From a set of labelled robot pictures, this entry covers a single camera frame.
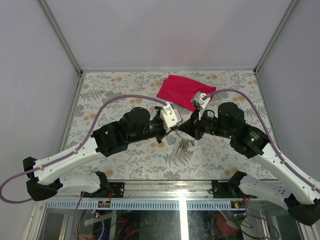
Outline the bunch of tagged keys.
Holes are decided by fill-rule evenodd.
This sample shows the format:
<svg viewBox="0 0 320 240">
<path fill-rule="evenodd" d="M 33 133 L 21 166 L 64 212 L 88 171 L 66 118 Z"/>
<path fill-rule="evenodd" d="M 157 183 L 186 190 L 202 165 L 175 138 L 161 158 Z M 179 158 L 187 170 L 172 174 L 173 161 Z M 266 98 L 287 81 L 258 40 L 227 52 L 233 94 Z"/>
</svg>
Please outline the bunch of tagged keys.
<svg viewBox="0 0 320 240">
<path fill-rule="evenodd" d="M 189 139 L 182 139 L 179 144 L 177 150 L 184 153 L 189 150 L 190 147 L 194 147 L 195 143 L 192 140 Z"/>
</svg>

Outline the large metal keyring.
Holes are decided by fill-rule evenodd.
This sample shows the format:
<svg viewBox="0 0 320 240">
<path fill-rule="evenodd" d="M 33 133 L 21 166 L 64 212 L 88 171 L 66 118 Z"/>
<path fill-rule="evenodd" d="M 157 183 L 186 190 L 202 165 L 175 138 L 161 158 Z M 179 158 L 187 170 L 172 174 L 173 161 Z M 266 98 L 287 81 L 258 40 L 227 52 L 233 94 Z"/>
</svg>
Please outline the large metal keyring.
<svg viewBox="0 0 320 240">
<path fill-rule="evenodd" d="M 188 143 L 189 146 L 194 146 L 195 145 L 195 139 L 192 138 L 191 136 L 187 135 L 185 132 L 182 132 L 180 130 L 176 131 L 176 134 L 178 137 L 184 142 Z"/>
</svg>

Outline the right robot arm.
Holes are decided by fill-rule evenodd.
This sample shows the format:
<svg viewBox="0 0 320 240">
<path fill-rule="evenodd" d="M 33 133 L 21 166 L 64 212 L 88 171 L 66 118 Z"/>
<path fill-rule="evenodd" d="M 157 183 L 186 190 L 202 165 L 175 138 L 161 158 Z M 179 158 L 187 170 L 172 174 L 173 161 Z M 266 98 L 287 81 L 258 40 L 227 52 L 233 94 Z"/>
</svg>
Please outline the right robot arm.
<svg viewBox="0 0 320 240">
<path fill-rule="evenodd" d="M 204 134 L 229 139 L 237 153 L 257 162 L 281 182 L 281 185 L 272 185 L 238 172 L 228 184 L 231 196 L 237 198 L 245 194 L 272 202 L 307 226 L 319 221 L 319 181 L 281 153 L 263 131 L 247 124 L 244 112 L 235 103 L 222 103 L 214 117 L 210 117 L 207 110 L 200 116 L 199 111 L 197 108 L 178 129 L 196 140 Z"/>
</svg>

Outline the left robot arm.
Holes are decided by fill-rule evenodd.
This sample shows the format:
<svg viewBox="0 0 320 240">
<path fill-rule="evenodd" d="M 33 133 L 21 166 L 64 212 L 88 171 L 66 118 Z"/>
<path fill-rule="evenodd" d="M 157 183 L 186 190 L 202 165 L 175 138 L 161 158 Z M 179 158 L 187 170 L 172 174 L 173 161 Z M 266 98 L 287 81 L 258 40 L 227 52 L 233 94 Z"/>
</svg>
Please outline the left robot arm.
<svg viewBox="0 0 320 240">
<path fill-rule="evenodd" d="M 152 138 L 161 142 L 182 121 L 179 111 L 172 107 L 156 107 L 153 118 L 145 108 L 135 107 L 120 120 L 93 131 L 76 149 L 69 148 L 46 159 L 25 158 L 22 162 L 28 176 L 27 192 L 34 201 L 47 200 L 57 194 L 108 198 L 112 189 L 104 172 L 77 175 L 71 174 L 71 170 L 124 152 L 131 143 Z"/>
</svg>

